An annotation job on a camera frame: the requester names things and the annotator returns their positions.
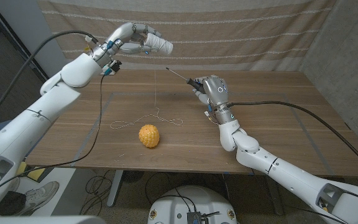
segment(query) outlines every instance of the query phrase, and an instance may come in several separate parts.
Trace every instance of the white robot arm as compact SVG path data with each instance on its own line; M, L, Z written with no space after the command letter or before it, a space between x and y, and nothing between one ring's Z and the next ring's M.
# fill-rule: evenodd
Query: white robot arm
M226 82L217 76L196 78L198 98L209 105L219 121L222 147L227 151L237 149L237 161L243 166L263 172L302 199L314 211L343 221L358 222L358 187L316 177L284 161L259 146L234 118L228 106ZM338 223L322 217L327 223Z
M103 44L96 46L92 54L81 54L45 82L40 89L42 97L0 130L0 184L15 176L28 151L81 96L81 87L102 73L105 65L109 67L105 75L119 69L121 63L112 59L113 55L121 48L127 54L148 50L156 52L159 46L147 41L160 37L159 32L147 25L128 22L116 29ZM9 183L0 186L0 201L8 188Z

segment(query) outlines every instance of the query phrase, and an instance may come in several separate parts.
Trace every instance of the striped curtain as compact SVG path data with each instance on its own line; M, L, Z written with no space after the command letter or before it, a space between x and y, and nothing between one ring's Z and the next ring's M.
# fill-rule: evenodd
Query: striped curtain
M147 24L173 52L117 54L126 69L295 71L335 0L41 0L53 33L87 31L100 41L125 22ZM84 52L80 35L58 38L65 57Z

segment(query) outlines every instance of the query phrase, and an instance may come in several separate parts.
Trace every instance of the yellow ball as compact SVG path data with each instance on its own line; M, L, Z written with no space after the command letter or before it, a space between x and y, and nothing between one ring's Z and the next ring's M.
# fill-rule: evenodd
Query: yellow ball
M146 147L154 147L160 140L160 133L154 125L146 124L139 131L139 139Z

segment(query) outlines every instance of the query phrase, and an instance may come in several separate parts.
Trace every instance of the sneaker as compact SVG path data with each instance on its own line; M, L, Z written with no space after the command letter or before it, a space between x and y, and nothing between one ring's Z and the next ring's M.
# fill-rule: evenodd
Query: sneaker
M11 186L8 188L8 191L15 192L19 188L19 185L20 185L20 178L16 177L15 179L12 180Z
M59 183L56 181L49 182L43 187L36 190L29 190L25 193L25 205L24 208L16 214L17 216L23 215L31 211L44 206L52 199L57 190L59 189Z

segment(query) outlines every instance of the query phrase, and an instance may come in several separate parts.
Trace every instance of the table surface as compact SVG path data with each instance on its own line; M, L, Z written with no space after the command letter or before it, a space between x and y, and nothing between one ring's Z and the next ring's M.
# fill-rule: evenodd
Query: table surface
M217 75L227 82L229 101L287 101L316 113L358 150L357 136L299 72L179 71L184 77ZM172 172L249 174L219 141L219 128L204 115L207 107L192 87L167 70L121 70L103 81L103 115L93 151L75 167ZM94 78L81 98L61 115L26 159L32 166L57 164L85 155L94 140L99 117L99 84ZM183 125L148 116L135 125L112 129L113 121L135 121L147 114L180 118ZM272 154L320 176L358 177L358 157L328 128L310 115L283 105L235 106L240 126ZM148 149L139 129L155 125L160 142Z

